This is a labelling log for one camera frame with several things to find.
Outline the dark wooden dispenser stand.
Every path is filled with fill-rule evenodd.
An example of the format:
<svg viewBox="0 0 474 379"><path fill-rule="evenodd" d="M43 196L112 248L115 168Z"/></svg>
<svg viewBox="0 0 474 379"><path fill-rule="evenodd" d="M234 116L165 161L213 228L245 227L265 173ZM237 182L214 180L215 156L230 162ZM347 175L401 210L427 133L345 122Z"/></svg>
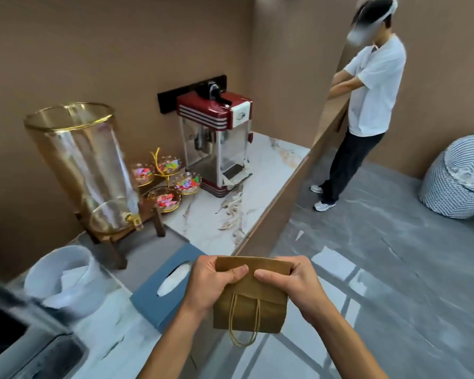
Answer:
<svg viewBox="0 0 474 379"><path fill-rule="evenodd" d="M164 238L166 236L166 229L164 227L161 214L156 207L156 205L146 200L144 197L139 202L139 213L142 219L142 222L145 223L151 222L152 226L156 231L156 235L159 238ZM78 221L82 229L89 235L90 240L94 245L103 245L107 251L107 262L104 266L111 267L112 269L124 270L127 268L128 260L125 253L122 253L119 250L119 242L124 240L127 236L133 232L138 232L134 227L125 221L125 228L121 230L113 230L110 233L99 232L91 228L89 216L84 216L79 212L75 212L74 216Z"/></svg>

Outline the gold dispenser tap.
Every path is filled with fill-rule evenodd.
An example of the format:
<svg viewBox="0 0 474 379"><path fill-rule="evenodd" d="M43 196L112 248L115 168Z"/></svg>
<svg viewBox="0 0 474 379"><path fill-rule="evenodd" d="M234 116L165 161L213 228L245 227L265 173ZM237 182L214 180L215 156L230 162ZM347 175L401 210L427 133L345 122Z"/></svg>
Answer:
<svg viewBox="0 0 474 379"><path fill-rule="evenodd" d="M127 223L130 223L136 231L144 229L144 224L139 214L128 213L124 217Z"/></svg>

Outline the glass drink dispenser gold rim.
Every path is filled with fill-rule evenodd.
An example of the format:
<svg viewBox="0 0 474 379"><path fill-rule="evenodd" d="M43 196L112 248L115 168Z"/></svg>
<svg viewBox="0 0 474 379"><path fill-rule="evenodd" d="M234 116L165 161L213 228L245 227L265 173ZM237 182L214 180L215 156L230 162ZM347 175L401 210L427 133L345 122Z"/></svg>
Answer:
<svg viewBox="0 0 474 379"><path fill-rule="evenodd" d="M114 108L71 102L26 115L24 127L91 228L121 230L125 213L139 213L139 188L118 140Z"/></svg>

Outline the person's left forearm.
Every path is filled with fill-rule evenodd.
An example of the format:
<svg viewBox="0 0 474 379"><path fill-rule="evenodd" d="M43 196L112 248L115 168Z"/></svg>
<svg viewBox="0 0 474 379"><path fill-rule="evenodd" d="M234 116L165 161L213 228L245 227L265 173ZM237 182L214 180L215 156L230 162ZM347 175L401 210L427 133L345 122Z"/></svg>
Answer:
<svg viewBox="0 0 474 379"><path fill-rule="evenodd" d="M211 307L212 303L183 302L136 379L179 379L195 333Z"/></svg>

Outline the white round bucket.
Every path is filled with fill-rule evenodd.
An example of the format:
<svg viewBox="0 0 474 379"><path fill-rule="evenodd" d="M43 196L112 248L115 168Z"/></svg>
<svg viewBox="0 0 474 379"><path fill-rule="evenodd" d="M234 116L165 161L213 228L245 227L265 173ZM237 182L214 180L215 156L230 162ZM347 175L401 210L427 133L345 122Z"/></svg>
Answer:
<svg viewBox="0 0 474 379"><path fill-rule="evenodd" d="M88 248L71 245L53 250L32 266L24 292L59 316L81 319L103 304L107 280Z"/></svg>

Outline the white tissue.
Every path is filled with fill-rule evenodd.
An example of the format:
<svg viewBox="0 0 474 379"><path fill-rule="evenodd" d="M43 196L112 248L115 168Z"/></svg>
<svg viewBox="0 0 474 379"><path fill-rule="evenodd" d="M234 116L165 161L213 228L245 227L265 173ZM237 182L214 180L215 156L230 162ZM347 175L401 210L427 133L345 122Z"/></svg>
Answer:
<svg viewBox="0 0 474 379"><path fill-rule="evenodd" d="M191 262L186 261L175 268L161 283L157 290L158 297L164 297L179 286L190 274Z"/></svg>

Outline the brown paper bag with handles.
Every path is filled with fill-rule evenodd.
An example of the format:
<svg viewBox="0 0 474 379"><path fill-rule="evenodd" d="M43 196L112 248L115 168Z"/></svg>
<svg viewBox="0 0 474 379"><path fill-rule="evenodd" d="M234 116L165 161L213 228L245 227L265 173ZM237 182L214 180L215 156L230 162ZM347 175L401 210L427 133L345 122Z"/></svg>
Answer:
<svg viewBox="0 0 474 379"><path fill-rule="evenodd" d="M235 346L252 345L259 333L280 333L287 313L287 294L254 277L257 269L290 275L293 264L264 257L218 256L215 269L225 272L246 265L248 273L225 287L213 305L213 328L225 330Z"/></svg>

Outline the red popcorn machine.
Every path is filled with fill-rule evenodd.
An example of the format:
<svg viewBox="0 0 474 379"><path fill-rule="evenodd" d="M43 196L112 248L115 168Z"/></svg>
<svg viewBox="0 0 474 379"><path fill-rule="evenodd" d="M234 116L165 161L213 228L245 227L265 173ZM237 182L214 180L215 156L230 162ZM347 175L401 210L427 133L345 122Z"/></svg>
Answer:
<svg viewBox="0 0 474 379"><path fill-rule="evenodd" d="M200 175L208 193L227 196L252 174L247 152L253 101L209 80L176 102L186 171Z"/></svg>

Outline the blue tissue box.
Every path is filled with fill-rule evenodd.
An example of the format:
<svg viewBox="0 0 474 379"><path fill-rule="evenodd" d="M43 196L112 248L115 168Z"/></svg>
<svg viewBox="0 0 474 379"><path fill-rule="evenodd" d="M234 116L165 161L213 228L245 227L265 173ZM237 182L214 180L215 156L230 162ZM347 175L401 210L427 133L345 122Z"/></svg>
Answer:
<svg viewBox="0 0 474 379"><path fill-rule="evenodd" d="M135 309L160 333L173 321L183 300L189 276L171 293L157 296L157 290L164 279L180 264L189 261L191 268L199 256L205 253L191 243L186 243L171 255L131 295Z"/></svg>

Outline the glass candy bowl gold rim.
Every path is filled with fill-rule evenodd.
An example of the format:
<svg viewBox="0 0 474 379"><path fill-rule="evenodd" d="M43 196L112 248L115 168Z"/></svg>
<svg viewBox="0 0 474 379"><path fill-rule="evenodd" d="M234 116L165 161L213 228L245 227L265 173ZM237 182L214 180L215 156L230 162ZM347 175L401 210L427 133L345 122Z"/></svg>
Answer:
<svg viewBox="0 0 474 379"><path fill-rule="evenodd" d="M155 167L157 175L170 177L180 171L182 162L180 159L172 156L158 157L155 160Z"/></svg>
<svg viewBox="0 0 474 379"><path fill-rule="evenodd" d="M155 177L155 169L152 164L132 164L131 170L138 187L150 184Z"/></svg>
<svg viewBox="0 0 474 379"><path fill-rule="evenodd" d="M202 177L198 173L184 172L177 176L173 187L182 195L193 195L201 189Z"/></svg>
<svg viewBox="0 0 474 379"><path fill-rule="evenodd" d="M180 206L182 195L174 187L158 186L149 191L145 199L153 202L160 213L170 213Z"/></svg>

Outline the person's right forearm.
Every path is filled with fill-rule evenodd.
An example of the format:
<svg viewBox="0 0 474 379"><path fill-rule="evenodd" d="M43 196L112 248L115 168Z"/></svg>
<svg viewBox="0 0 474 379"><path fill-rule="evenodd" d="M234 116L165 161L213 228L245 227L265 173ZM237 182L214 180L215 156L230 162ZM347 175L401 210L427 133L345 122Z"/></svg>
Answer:
<svg viewBox="0 0 474 379"><path fill-rule="evenodd" d="M294 302L318 333L341 379L389 379L328 297L307 296Z"/></svg>

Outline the striped bean bag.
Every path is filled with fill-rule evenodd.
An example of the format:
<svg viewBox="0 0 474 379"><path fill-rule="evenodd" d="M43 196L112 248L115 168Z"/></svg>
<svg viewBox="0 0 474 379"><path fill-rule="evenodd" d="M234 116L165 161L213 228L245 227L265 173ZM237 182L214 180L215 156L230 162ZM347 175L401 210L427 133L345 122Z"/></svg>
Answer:
<svg viewBox="0 0 474 379"><path fill-rule="evenodd" d="M423 178L418 199L445 217L474 216L474 134L453 141L436 157Z"/></svg>

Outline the person's right hand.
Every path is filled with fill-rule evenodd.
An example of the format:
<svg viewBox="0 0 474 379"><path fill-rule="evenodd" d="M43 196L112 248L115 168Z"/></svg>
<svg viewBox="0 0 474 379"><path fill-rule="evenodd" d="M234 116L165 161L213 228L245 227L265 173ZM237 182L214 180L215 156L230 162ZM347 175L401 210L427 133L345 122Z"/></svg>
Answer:
<svg viewBox="0 0 474 379"><path fill-rule="evenodd" d="M329 300L310 260L305 256L276 257L275 259L291 264L290 287L280 290L288 295L303 318L315 326Z"/></svg>

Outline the person's left hand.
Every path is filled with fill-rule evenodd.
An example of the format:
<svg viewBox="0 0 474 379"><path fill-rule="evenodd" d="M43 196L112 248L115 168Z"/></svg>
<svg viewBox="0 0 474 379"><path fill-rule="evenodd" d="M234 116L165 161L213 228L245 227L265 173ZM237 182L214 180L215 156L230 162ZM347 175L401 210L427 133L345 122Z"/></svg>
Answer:
<svg viewBox="0 0 474 379"><path fill-rule="evenodd" d="M193 264L182 307L196 315L203 316L212 308L227 286L217 282L216 262L219 256L200 256Z"/></svg>

